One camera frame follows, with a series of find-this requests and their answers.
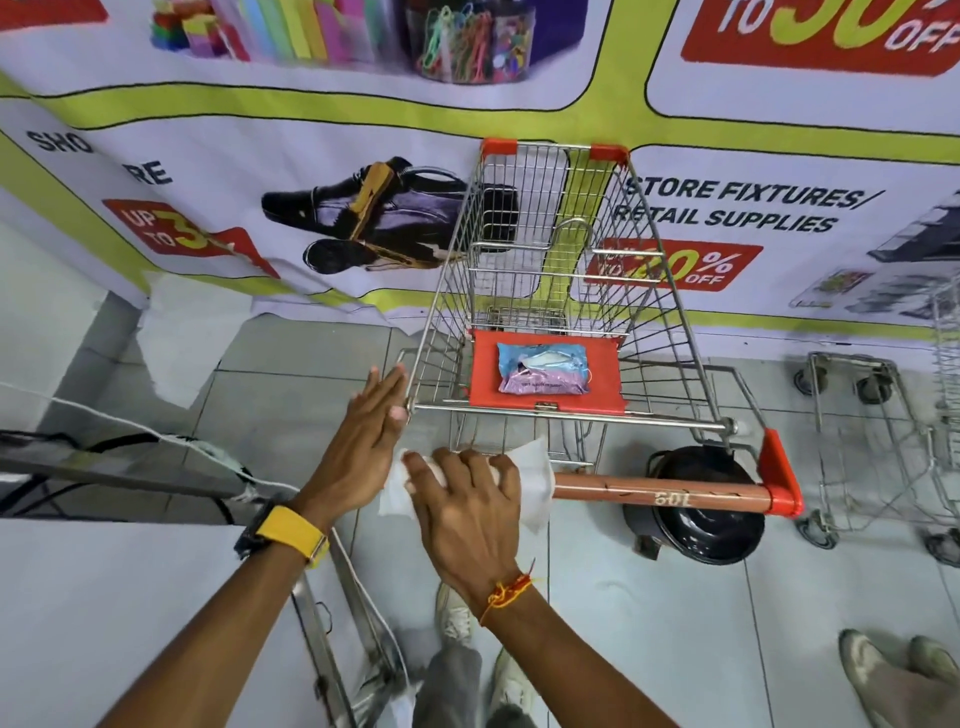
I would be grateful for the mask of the person's right hand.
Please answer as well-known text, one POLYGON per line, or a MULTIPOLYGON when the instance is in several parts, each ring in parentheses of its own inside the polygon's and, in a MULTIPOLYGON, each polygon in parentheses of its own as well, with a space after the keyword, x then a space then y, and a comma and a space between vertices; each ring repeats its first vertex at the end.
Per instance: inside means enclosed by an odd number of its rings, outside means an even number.
POLYGON ((505 454, 487 457, 493 488, 474 489, 465 452, 437 449, 447 496, 412 496, 423 546, 440 580, 453 589, 474 616, 489 596, 521 576, 521 479, 505 454))

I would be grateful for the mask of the person's left hand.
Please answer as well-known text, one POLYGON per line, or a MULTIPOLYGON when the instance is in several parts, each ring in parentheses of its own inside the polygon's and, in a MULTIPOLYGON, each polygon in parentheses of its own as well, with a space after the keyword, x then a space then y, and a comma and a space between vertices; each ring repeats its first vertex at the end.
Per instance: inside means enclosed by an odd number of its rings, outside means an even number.
POLYGON ((348 512, 369 504, 382 490, 405 429, 388 419, 391 406, 404 407, 407 371, 371 368, 364 388, 354 394, 317 469, 288 506, 329 533, 348 512))

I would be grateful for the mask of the white wet wipe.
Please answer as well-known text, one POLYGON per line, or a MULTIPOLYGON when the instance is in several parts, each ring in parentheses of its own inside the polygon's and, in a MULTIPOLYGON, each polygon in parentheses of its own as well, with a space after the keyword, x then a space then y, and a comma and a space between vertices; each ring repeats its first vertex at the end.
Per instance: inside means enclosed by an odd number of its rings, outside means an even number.
MULTIPOLYGON (((379 497, 378 515, 381 517, 402 516, 415 519, 412 500, 412 485, 409 469, 403 456, 406 448, 394 455, 389 474, 379 497)), ((506 456, 518 469, 520 478, 520 523, 534 535, 548 526, 553 496, 556 491, 556 475, 549 456, 545 435, 524 443, 506 452, 506 456)))

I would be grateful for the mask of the metal shopping cart orange handle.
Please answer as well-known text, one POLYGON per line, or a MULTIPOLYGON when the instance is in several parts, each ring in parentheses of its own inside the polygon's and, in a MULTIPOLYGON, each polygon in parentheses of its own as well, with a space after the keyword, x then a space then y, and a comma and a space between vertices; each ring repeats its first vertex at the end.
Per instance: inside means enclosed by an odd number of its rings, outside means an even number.
POLYGON ((496 452, 526 421, 556 470, 559 499, 698 507, 798 517, 803 496, 779 434, 744 379, 702 361, 681 294, 724 290, 757 246, 664 241, 616 145, 486 138, 440 269, 411 365, 412 413, 464 427, 503 421, 496 452), (587 394, 499 392, 498 345, 585 347, 587 394), (609 426, 688 431, 742 452, 755 484, 601 474, 609 426))

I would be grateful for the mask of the person's right forearm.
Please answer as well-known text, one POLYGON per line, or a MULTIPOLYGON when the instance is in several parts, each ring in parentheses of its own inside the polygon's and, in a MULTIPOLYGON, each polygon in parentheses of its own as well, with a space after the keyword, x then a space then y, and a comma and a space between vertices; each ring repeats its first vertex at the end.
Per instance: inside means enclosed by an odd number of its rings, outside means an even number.
POLYGON ((498 585, 479 616, 560 728, 679 728, 558 615, 528 576, 498 585))

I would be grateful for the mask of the person's left forearm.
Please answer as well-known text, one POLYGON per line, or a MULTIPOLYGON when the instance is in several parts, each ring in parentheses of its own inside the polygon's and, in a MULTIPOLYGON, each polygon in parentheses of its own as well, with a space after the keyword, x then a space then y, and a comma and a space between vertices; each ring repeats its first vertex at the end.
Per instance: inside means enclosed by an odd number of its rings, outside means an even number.
POLYGON ((281 543, 249 556, 96 728, 226 728, 306 565, 281 543))

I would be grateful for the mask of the blue pink wipes packet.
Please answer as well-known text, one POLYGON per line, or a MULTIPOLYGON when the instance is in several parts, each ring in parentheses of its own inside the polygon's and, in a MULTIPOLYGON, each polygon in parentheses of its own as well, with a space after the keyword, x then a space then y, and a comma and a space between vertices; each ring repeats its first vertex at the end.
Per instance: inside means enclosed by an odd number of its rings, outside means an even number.
POLYGON ((500 393, 580 396, 591 391, 592 374, 583 345, 500 343, 497 351, 500 393))

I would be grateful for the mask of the yellow band wristwatch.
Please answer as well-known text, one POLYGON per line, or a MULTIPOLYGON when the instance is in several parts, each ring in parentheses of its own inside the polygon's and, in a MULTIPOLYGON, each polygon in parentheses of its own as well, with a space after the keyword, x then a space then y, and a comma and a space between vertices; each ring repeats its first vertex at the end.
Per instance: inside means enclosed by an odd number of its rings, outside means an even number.
POLYGON ((330 552, 327 533, 291 508, 270 501, 234 543, 234 552, 245 560, 272 544, 292 549, 303 557, 306 569, 315 569, 330 552))

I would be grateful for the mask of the person's left shoe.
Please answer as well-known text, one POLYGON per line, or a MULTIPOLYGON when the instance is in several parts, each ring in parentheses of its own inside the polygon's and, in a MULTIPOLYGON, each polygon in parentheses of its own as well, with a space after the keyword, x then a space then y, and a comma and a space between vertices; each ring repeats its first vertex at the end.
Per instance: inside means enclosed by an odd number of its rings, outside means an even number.
POLYGON ((474 614, 466 601, 445 583, 438 586, 435 618, 442 645, 469 649, 473 646, 474 614))

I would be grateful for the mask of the person's shoe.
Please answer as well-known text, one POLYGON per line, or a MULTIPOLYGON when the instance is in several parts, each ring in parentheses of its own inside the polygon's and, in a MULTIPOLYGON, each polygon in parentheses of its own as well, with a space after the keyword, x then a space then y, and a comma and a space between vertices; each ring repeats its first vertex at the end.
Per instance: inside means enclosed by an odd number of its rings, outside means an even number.
POLYGON ((525 718, 532 716, 537 692, 530 679, 505 647, 501 648, 495 661, 489 716, 501 710, 509 710, 525 718))
POLYGON ((838 636, 839 658, 846 679, 857 694, 865 712, 873 711, 875 700, 871 698, 871 680, 882 669, 892 669, 894 664, 887 660, 864 633, 856 629, 845 629, 838 636))
POLYGON ((473 646, 474 614, 466 601, 445 583, 438 586, 435 618, 442 645, 469 649, 473 646))
POLYGON ((935 639, 913 637, 908 644, 907 659, 912 673, 960 689, 960 664, 935 639))

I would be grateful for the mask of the person's grey trousers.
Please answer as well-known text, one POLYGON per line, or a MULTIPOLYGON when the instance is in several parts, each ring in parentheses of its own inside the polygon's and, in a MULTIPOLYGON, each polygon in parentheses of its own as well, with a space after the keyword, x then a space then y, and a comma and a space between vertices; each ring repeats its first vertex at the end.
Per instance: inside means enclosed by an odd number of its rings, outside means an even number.
MULTIPOLYGON (((477 728, 482 658, 474 648, 444 645, 430 661, 414 702, 412 728, 477 728)), ((532 715, 498 710, 483 728, 537 728, 532 715)))

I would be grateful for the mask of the grey metal table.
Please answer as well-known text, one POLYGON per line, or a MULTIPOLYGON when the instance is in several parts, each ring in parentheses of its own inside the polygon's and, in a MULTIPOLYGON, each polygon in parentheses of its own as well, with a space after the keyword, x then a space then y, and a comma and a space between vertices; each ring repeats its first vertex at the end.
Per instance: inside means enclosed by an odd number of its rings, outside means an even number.
POLYGON ((25 477, 20 484, 0 484, 0 512, 37 503, 43 488, 52 482, 220 501, 242 496, 254 485, 245 468, 216 476, 184 465, 144 462, 128 454, 131 447, 159 443, 156 436, 142 433, 80 447, 64 433, 0 429, 0 476, 25 477))

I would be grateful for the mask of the printed sale banner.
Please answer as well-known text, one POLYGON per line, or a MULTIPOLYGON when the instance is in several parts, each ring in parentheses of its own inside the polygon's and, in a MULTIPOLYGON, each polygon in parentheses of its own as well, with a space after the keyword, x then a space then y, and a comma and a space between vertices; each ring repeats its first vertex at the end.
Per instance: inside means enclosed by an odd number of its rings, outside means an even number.
POLYGON ((290 318, 921 341, 960 0, 0 0, 0 186, 290 318))

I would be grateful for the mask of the bare metal shopping cart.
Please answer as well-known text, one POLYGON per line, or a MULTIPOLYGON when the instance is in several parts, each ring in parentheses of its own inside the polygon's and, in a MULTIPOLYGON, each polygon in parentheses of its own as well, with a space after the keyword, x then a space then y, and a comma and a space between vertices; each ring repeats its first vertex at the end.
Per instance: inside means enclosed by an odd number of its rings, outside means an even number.
POLYGON ((795 527, 829 551, 878 522, 901 523, 960 570, 960 272, 936 280, 914 312, 932 325, 926 412, 888 358, 812 352, 796 371, 795 387, 813 402, 819 478, 795 527))

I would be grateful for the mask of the white table with metal frame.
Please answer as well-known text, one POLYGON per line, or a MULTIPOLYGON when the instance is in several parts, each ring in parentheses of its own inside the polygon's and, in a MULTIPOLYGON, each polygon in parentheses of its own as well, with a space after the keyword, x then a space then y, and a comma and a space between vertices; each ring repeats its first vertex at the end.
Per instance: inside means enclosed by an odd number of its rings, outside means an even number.
MULTIPOLYGON (((93 728, 240 566, 241 526, 0 519, 0 728, 93 728)), ((389 692, 330 559, 289 599, 227 728, 375 725, 389 692)))

